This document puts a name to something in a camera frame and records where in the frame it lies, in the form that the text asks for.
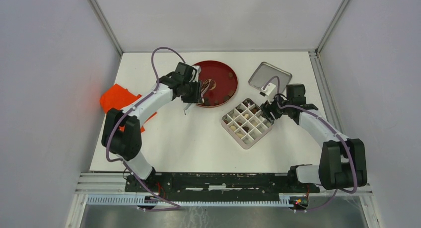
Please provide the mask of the metal tongs white handle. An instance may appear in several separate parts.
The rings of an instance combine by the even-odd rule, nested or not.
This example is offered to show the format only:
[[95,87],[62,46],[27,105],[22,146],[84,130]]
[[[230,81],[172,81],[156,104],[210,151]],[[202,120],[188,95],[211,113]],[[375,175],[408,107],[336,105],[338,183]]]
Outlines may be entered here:
[[201,90],[200,90],[200,99],[198,100],[198,102],[188,103],[186,107],[183,109],[184,115],[187,115],[191,111],[191,108],[193,107],[193,105],[204,103],[205,101],[204,94],[209,90],[209,88],[212,86],[213,83],[214,83],[213,79],[207,79],[206,81],[204,81],[205,85],[202,85]]

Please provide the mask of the pink compartment box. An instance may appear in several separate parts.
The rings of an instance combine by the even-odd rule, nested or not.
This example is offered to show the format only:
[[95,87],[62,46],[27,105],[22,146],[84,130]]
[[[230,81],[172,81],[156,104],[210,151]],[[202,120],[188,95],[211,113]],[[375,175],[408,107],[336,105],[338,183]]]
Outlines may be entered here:
[[248,150],[272,129],[273,122],[263,117],[259,105],[246,98],[222,116],[221,125],[244,150]]

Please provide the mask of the silver tin lid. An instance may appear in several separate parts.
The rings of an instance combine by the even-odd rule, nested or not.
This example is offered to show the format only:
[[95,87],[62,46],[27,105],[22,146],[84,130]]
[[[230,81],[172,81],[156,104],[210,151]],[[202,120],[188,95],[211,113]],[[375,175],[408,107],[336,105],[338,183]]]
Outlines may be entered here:
[[269,82],[277,86],[278,93],[282,93],[291,79],[291,73],[268,62],[261,62],[249,78],[248,84],[255,89],[261,89]]

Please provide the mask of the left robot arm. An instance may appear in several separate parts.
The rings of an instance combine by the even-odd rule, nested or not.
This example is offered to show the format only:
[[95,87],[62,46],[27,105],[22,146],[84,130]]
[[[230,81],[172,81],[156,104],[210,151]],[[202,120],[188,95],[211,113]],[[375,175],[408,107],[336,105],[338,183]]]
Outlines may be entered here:
[[105,117],[101,144],[106,149],[106,159],[113,162],[110,154],[116,156],[137,178],[137,186],[144,192],[156,186],[153,166],[141,152],[140,129],[158,109],[180,98],[188,105],[202,101],[201,68],[179,62],[175,71],[157,79],[153,88],[135,102],[122,109],[111,108]]

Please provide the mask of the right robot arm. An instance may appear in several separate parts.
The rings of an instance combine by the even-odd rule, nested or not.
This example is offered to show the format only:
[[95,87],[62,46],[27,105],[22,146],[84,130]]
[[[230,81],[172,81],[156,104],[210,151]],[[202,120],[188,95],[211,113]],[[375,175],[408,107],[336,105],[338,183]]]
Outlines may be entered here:
[[278,93],[273,83],[260,88],[266,98],[261,104],[262,116],[273,123],[287,116],[303,128],[321,147],[318,165],[296,165],[287,178],[287,187],[300,192],[307,183],[326,190],[355,193],[367,184],[365,146],[360,139],[351,139],[333,127],[312,103],[307,103],[303,84],[288,84],[286,95]]

